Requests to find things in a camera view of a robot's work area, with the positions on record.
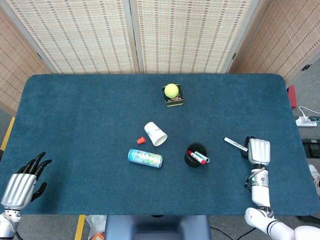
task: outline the yellow tennis ball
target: yellow tennis ball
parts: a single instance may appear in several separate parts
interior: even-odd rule
[[[164,88],[164,94],[170,98],[173,99],[179,94],[179,88],[177,85],[170,83]]]

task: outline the white marker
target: white marker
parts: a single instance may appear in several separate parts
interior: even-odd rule
[[[243,150],[243,151],[245,151],[245,152],[248,151],[248,148],[240,145],[239,143],[237,143],[237,142],[235,142],[235,141],[232,141],[231,139],[229,139],[229,138],[227,138],[227,137],[225,137],[223,140],[225,140],[227,143],[230,143],[231,145],[237,147],[238,149],[241,149],[241,150]]]
[[[206,163],[210,162],[210,159],[207,158],[205,155],[202,155],[200,152],[195,151],[194,154],[197,155],[199,158],[205,160]]]

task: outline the red object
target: red object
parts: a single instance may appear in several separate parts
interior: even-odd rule
[[[95,234],[91,240],[104,240],[105,239],[105,234],[103,232]]]
[[[146,143],[146,139],[142,136],[140,137],[137,141],[138,144],[145,144]]]
[[[291,108],[295,109],[297,108],[297,97],[296,97],[296,88],[295,86],[288,87],[288,96],[291,104]]]

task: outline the wall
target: wall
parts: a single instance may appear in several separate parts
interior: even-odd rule
[[[135,72],[124,1],[6,0],[6,4],[58,73]]]
[[[253,2],[136,0],[144,72],[222,73]]]
[[[0,8],[0,107],[16,115],[27,79],[50,73]]]
[[[320,49],[320,0],[271,0],[260,21],[231,72],[276,73],[288,80]]]

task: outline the red marker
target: red marker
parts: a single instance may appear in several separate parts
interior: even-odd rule
[[[206,161],[195,155],[192,151],[188,150],[188,154],[193,157],[195,160],[197,160],[201,164],[206,164]]]

